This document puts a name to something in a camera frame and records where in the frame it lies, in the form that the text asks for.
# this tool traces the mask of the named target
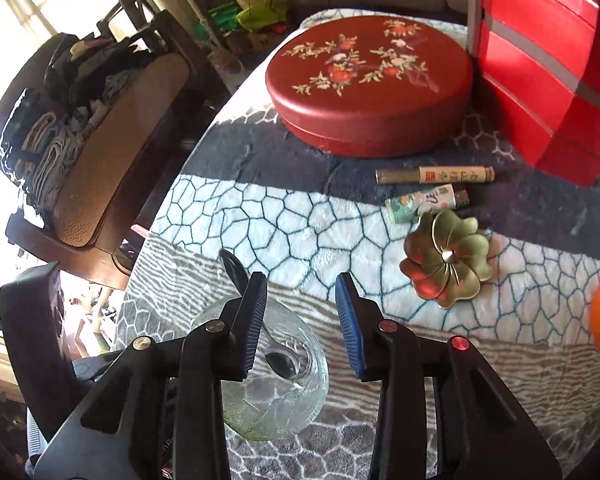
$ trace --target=folded clothes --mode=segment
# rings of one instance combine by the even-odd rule
[[[105,46],[80,64],[77,75],[69,88],[69,100],[76,106],[85,106],[105,94],[106,79],[112,74],[126,70],[141,69],[149,65],[155,55],[147,50],[138,50],[128,42]]]
[[[11,146],[20,147],[31,127],[46,111],[40,103],[40,92],[34,88],[25,88],[2,130],[2,151],[7,153]]]
[[[46,150],[48,150],[49,146],[54,141],[54,139],[58,136],[58,132],[62,128],[64,128],[64,125],[60,121],[56,121],[55,123],[53,123],[51,126],[49,126],[46,129],[45,136],[43,137],[42,141],[40,142],[39,150],[38,150],[38,153],[40,153],[40,160],[35,165],[33,171],[27,173],[26,177],[24,178],[24,182],[22,183],[22,189],[26,193],[29,193],[32,188],[33,179],[36,175],[36,170],[39,167],[39,164],[42,161],[42,158],[43,158],[44,154],[46,153]]]
[[[53,208],[58,190],[75,164],[83,145],[84,142],[65,127],[58,130],[33,176],[27,195],[29,205],[36,210]]]
[[[35,164],[33,162],[21,158],[22,153],[43,153],[44,149],[41,148],[45,144],[48,145],[46,140],[49,140],[45,140],[45,137],[47,136],[49,127],[55,122],[55,113],[47,112],[46,114],[43,114],[29,130],[20,149],[17,149],[15,146],[11,147],[10,155],[6,158],[6,165],[7,167],[13,165],[13,176],[16,180],[25,179],[35,169]]]

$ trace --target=glass bowl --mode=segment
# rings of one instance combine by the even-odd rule
[[[217,319],[230,299],[205,310],[193,320],[191,329]],[[292,380],[275,373],[265,359],[269,343],[261,332],[247,378],[241,383],[222,381],[224,422],[248,440],[278,440],[298,433],[314,421],[329,389],[327,359],[306,323],[269,298],[264,324],[275,341],[298,354],[301,365]]]

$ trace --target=clutter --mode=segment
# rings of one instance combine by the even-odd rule
[[[286,22],[285,0],[264,0],[236,14],[235,19],[249,32],[261,30],[267,25]]]
[[[90,48],[95,46],[101,46],[106,44],[111,44],[115,40],[113,38],[98,38],[97,40],[82,40],[75,43],[70,50],[71,52],[71,61],[75,61],[82,54],[86,53]]]
[[[236,20],[236,14],[240,12],[240,6],[231,2],[222,6],[216,7],[209,11],[209,15],[216,22],[216,27],[220,32],[229,32],[239,27]],[[194,33],[199,40],[208,40],[209,34],[206,28],[200,23],[196,23],[193,27]]]

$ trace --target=round container lid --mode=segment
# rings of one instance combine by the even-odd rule
[[[386,156],[384,146],[401,155],[458,126],[472,66],[454,40],[427,25],[359,16],[293,38],[271,59],[266,84],[282,120],[306,142],[338,146],[333,153],[349,154],[340,147],[352,143],[351,155],[369,147],[369,156]]]

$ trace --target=metal spoon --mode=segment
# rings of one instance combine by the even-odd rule
[[[249,283],[249,275],[243,264],[234,254],[225,249],[220,250],[220,259],[229,279],[238,289],[240,295],[243,296]],[[273,339],[264,322],[262,323],[262,332],[268,341],[268,348],[264,354],[267,364],[283,379],[293,380],[299,374],[301,368],[298,354],[288,346]]]

